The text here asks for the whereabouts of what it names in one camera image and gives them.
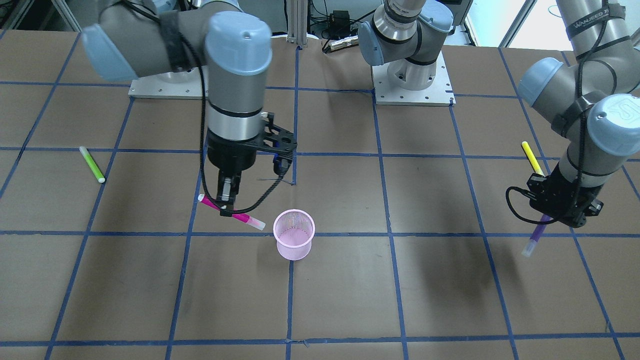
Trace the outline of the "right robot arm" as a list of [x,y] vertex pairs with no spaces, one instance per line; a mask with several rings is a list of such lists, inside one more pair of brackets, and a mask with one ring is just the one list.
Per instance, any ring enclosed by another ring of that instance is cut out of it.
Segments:
[[274,114],[265,112],[272,61],[267,23],[235,0],[210,0],[196,9],[159,12],[151,0],[105,0],[81,41],[94,70],[107,81],[132,81],[169,72],[198,78],[198,160],[204,198],[223,217],[245,215],[235,205],[242,174],[258,152],[282,150]]

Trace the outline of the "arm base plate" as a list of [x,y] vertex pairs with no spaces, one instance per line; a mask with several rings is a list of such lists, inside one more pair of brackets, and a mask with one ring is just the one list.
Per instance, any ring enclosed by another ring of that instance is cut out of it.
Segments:
[[418,65],[401,59],[373,66],[371,75],[378,105],[448,107],[457,104],[442,52],[432,64]]
[[193,68],[140,77],[131,82],[128,95],[137,99],[197,100],[202,96],[201,73]]

